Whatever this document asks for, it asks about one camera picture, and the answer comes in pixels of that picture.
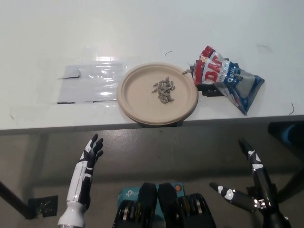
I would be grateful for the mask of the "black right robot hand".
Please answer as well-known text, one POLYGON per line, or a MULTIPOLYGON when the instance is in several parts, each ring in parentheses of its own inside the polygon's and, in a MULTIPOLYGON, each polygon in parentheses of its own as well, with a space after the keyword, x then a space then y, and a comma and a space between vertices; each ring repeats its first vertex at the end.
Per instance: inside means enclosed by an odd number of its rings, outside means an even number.
POLYGON ((250 196, 238 190, 224 187, 211 182, 210 187, 234 206, 249 212, 258 210, 278 210, 275 190, 273 188, 266 167, 263 165, 256 150, 244 139, 238 140, 243 154, 246 156, 253 175, 253 195, 250 196))

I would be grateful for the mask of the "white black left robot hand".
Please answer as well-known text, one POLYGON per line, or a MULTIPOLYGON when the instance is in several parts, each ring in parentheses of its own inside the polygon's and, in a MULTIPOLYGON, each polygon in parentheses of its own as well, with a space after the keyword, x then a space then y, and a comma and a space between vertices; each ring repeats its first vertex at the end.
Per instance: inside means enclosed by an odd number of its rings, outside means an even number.
POLYGON ((78 202, 87 208, 90 205, 90 189, 93 180, 95 163, 103 155, 103 138, 95 134, 85 146, 76 163, 70 182, 67 201, 78 202))

